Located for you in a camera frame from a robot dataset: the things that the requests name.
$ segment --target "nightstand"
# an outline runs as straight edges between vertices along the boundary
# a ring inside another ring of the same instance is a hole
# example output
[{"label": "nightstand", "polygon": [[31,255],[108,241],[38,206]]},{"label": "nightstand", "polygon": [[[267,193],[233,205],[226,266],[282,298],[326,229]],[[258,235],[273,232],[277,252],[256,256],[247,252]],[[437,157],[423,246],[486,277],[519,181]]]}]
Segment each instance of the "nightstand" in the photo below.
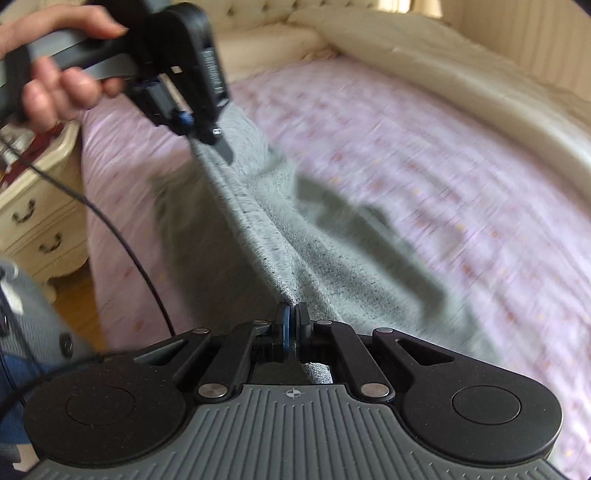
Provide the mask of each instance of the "nightstand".
[{"label": "nightstand", "polygon": [[[35,165],[82,192],[79,132],[78,122],[66,125]],[[0,194],[0,254],[29,273],[55,300],[47,281],[78,270],[88,259],[86,208],[35,172],[24,172]]]}]

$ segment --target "pink floral bed sheet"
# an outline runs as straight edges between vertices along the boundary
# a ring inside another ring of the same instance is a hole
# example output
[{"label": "pink floral bed sheet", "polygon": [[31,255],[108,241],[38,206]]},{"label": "pink floral bed sheet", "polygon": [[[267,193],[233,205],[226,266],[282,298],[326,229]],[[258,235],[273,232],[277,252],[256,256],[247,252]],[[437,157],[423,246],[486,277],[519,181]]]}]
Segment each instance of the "pink floral bed sheet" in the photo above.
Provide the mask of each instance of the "pink floral bed sheet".
[{"label": "pink floral bed sheet", "polygon": [[[525,149],[446,101],[339,57],[232,86],[234,100],[303,173],[384,211],[433,271],[465,295],[507,368],[557,394],[553,462],[591,475],[591,209]],[[130,241],[172,313],[149,179],[189,158],[125,98],[83,117],[87,193]],[[89,218],[103,331],[111,348],[166,334],[150,294],[109,232]]]}]

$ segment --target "bed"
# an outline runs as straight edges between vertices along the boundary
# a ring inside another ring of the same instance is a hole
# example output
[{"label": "bed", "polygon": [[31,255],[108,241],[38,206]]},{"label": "bed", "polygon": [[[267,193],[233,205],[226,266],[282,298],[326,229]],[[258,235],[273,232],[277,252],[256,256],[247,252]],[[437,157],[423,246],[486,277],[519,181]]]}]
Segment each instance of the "bed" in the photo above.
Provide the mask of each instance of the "bed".
[{"label": "bed", "polygon": [[[300,171],[380,209],[469,299],[504,367],[558,396],[564,427],[551,461],[587,480],[589,104],[436,20],[376,12],[369,0],[201,3],[233,100]],[[186,143],[124,97],[82,123],[88,196],[138,254],[177,330],[195,327],[164,260],[150,183],[187,162]],[[164,338],[141,277],[93,216],[89,251],[109,347]]]}]

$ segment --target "human hand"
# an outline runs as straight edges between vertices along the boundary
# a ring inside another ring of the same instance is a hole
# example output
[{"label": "human hand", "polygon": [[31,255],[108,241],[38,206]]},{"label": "human hand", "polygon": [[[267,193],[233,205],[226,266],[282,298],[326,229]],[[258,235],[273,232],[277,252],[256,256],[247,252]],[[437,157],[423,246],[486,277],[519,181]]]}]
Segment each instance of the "human hand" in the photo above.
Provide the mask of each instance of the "human hand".
[{"label": "human hand", "polygon": [[[77,28],[101,40],[120,37],[127,31],[103,7],[56,5],[0,26],[0,59],[62,28]],[[47,57],[33,63],[31,76],[33,80],[22,93],[22,104],[30,119],[28,126],[35,132],[45,132],[60,121],[74,120],[81,110],[93,108],[102,93],[114,97],[124,88],[121,79],[101,83],[77,67],[61,72]]]}]

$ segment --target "headboard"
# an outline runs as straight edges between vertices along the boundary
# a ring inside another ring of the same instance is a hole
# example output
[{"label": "headboard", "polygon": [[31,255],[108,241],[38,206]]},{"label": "headboard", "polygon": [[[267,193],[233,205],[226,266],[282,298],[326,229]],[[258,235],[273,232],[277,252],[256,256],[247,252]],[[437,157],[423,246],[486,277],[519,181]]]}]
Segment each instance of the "headboard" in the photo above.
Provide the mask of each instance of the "headboard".
[{"label": "headboard", "polygon": [[[63,3],[83,3],[83,0],[35,1],[38,2],[40,8]],[[335,5],[377,8],[380,4],[380,0],[173,0],[174,3],[182,1],[190,1],[202,7],[217,31],[250,28],[285,21],[294,11],[305,7]]]}]

